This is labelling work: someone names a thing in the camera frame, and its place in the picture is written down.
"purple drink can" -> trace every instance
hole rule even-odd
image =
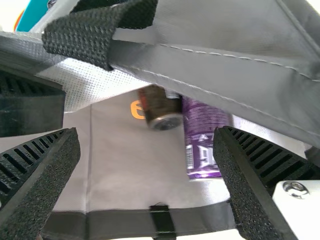
[[[230,126],[232,118],[219,108],[188,97],[182,98],[187,174],[191,181],[210,181],[220,178],[213,157],[216,128]]]

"black webbing loop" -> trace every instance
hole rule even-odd
[[[174,222],[172,221],[169,206],[154,205],[150,206],[150,214],[156,229],[155,240],[176,240],[177,233]]]
[[[112,70],[109,48],[116,28],[152,25],[158,0],[106,0],[105,7],[101,2],[80,1],[72,13],[49,23],[42,35],[45,50]]]

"screw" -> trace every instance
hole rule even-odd
[[[283,184],[284,191],[296,199],[305,199],[310,195],[308,189],[297,181],[286,181]]]

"gray bag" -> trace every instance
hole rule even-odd
[[[160,0],[151,27],[116,31],[115,71],[46,53],[40,33],[2,32],[0,64],[62,84],[67,111],[140,79],[320,147],[319,20],[305,0]]]
[[[148,207],[158,202],[178,236],[235,228],[223,180],[189,182],[182,128],[155,133],[130,113],[133,90],[150,83],[252,121],[235,127],[301,156],[300,141],[320,147],[320,17],[305,0],[159,0],[152,26],[112,32],[112,71],[46,52],[46,24],[62,16],[0,32],[0,65],[63,85],[64,127],[79,134],[81,160],[44,238],[155,237]],[[34,137],[2,138],[0,152]]]

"perforated fabric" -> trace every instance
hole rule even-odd
[[[65,112],[74,112],[150,83],[119,70],[105,71],[89,63],[67,58],[37,74],[61,84],[66,91]]]

